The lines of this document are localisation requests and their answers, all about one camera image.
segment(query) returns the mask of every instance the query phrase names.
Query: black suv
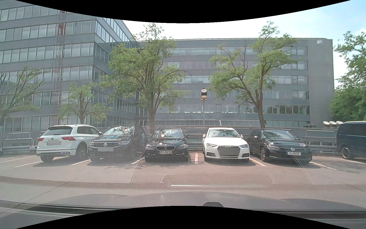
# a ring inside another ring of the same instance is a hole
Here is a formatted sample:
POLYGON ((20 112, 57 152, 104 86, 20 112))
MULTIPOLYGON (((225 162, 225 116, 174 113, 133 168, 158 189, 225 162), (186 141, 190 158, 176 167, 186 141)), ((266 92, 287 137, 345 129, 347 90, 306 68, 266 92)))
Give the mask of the black suv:
POLYGON ((256 129, 250 135, 250 150, 264 162, 273 159, 295 160, 307 165, 312 160, 311 149, 286 130, 256 129))
POLYGON ((137 125, 116 125, 90 142, 88 156, 92 162, 105 157, 124 157, 129 160, 143 153, 147 143, 144 129, 137 125))
POLYGON ((163 128, 157 130, 152 140, 146 145, 145 161, 152 162, 156 158, 184 157, 190 160, 188 142, 179 128, 163 128))

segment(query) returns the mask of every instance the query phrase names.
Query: sky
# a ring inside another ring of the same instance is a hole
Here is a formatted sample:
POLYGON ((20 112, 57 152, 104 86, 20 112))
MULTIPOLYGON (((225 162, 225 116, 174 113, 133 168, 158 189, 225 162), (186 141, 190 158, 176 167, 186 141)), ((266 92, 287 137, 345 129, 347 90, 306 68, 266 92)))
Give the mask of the sky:
MULTIPOLYGON (((165 30, 164 35, 167 37, 201 39, 256 38, 267 21, 272 21, 279 31, 288 33, 294 38, 333 39, 333 45, 336 46, 343 43, 343 34, 347 31, 351 31, 353 34, 366 31, 366 0, 350 0, 306 11, 241 21, 155 23, 165 30)), ((147 22, 124 20, 124 23, 132 34, 137 34, 144 30, 144 24, 147 22)), ((333 54, 333 61, 334 78, 337 79, 347 72, 347 66, 338 53, 333 54)))

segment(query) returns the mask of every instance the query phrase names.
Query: dark blue van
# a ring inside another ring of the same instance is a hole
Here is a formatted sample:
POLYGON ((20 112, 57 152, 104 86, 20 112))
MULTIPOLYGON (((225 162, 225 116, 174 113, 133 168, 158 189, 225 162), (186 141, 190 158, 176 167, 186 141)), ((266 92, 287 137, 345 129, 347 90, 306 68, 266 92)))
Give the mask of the dark blue van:
POLYGON ((345 159, 366 158, 366 121, 345 122, 338 127, 337 150, 345 159))

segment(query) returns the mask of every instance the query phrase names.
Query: car headlight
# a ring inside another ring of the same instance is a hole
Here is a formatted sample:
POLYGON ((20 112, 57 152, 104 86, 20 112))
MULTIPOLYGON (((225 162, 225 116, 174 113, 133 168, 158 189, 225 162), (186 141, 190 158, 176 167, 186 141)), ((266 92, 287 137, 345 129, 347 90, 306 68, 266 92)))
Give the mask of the car headlight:
POLYGON ((120 141, 120 142, 118 142, 118 144, 119 145, 127 145, 129 142, 130 142, 130 140, 129 141, 120 141))
POLYGON ((155 146, 153 146, 153 145, 146 145, 145 149, 155 149, 155 146))
POLYGON ((271 146, 271 145, 266 145, 266 147, 267 147, 268 149, 280 149, 279 147, 271 146))

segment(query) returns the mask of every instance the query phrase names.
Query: car taillight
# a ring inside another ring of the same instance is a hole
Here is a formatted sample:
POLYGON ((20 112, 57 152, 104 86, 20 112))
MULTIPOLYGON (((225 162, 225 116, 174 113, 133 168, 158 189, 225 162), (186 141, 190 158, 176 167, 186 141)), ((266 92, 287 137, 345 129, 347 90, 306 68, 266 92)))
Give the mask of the car taillight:
POLYGON ((73 137, 62 137, 63 140, 75 141, 73 137))

